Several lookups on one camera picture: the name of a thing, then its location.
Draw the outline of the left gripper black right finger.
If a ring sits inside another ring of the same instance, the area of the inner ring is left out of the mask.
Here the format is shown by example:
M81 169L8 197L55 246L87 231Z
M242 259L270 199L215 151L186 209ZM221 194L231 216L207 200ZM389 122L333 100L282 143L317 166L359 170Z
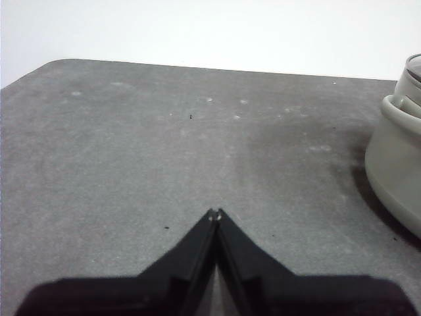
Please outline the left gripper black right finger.
M390 280L366 275L296 275L217 211L218 266L241 315L408 315Z

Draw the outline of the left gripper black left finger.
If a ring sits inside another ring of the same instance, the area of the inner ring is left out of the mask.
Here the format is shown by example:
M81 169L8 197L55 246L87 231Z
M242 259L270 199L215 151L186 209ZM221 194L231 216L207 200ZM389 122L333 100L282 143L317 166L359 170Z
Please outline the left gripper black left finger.
M213 274L218 213L137 276L64 278L34 287L17 315L194 315Z

